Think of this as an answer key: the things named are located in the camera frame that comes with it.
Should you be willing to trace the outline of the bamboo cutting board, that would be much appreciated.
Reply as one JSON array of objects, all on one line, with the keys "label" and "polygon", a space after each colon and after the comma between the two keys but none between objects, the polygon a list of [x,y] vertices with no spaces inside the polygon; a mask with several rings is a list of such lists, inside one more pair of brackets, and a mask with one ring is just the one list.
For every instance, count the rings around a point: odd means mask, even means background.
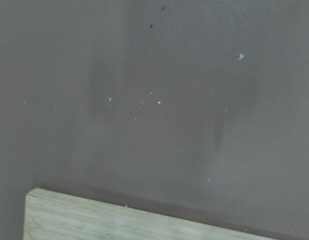
[{"label": "bamboo cutting board", "polygon": [[160,202],[111,193],[102,201],[34,188],[25,196],[25,240],[309,240],[292,218],[243,198]]}]

